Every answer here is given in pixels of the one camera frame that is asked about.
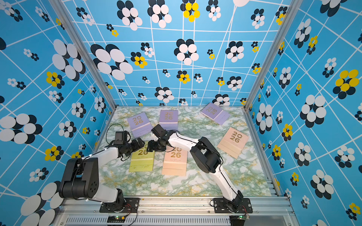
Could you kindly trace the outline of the green calendar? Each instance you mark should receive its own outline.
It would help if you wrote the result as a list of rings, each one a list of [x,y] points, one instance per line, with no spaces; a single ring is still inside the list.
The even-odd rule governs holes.
[[[132,153],[129,172],[147,172],[153,171],[154,152],[148,152],[147,147]]]

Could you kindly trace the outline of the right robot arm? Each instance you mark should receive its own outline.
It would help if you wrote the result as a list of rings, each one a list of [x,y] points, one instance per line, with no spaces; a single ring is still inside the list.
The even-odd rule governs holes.
[[[148,142],[148,152],[166,151],[167,147],[181,148],[190,152],[196,165],[206,174],[210,174],[223,195],[223,207],[230,212],[245,210],[244,196],[231,182],[223,168],[223,158],[212,143],[206,138],[193,139],[183,136],[176,130],[165,130],[156,125],[151,132],[157,138]]]

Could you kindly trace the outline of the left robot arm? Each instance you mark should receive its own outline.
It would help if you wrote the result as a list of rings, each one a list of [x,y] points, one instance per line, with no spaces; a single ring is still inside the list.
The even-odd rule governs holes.
[[[115,139],[105,148],[92,155],[70,159],[59,187],[59,196],[73,200],[100,202],[110,212],[131,211],[132,206],[124,198],[121,189],[100,183],[99,169],[103,165],[123,157],[130,157],[145,146],[141,138],[131,140],[127,131],[116,132]]]

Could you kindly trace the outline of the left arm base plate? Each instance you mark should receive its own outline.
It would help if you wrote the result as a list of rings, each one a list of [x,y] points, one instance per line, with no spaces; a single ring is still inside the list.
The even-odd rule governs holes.
[[[140,198],[124,198],[120,203],[103,203],[100,213],[136,213]]]

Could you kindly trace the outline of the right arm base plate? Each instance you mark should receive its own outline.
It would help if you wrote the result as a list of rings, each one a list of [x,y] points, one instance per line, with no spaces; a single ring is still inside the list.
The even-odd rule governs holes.
[[[253,213],[250,199],[236,198],[229,201],[226,198],[214,198],[211,200],[211,205],[214,207],[215,213],[235,213],[235,214],[250,214]]]

